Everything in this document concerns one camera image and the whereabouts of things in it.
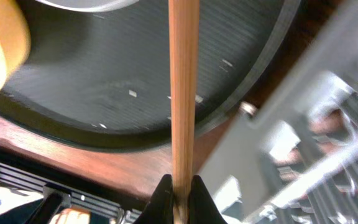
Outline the wooden chopstick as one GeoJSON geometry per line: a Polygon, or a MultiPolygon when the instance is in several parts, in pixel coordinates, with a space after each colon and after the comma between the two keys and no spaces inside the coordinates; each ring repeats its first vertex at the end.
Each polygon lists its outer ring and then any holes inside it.
{"type": "Polygon", "coordinates": [[[193,176],[200,2],[169,0],[173,222],[188,223],[193,176]]]}

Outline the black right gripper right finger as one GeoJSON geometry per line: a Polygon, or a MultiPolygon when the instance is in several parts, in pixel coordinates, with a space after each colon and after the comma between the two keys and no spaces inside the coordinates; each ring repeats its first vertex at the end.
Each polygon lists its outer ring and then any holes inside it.
{"type": "Polygon", "coordinates": [[[199,175],[192,178],[188,206],[189,224],[227,224],[199,175]]]}

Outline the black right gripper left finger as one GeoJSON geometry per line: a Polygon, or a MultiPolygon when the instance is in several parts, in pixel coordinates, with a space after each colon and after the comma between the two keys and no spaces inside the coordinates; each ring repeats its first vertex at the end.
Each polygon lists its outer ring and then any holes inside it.
{"type": "Polygon", "coordinates": [[[173,187],[172,176],[165,174],[154,190],[144,211],[133,224],[172,224],[173,187]]]}

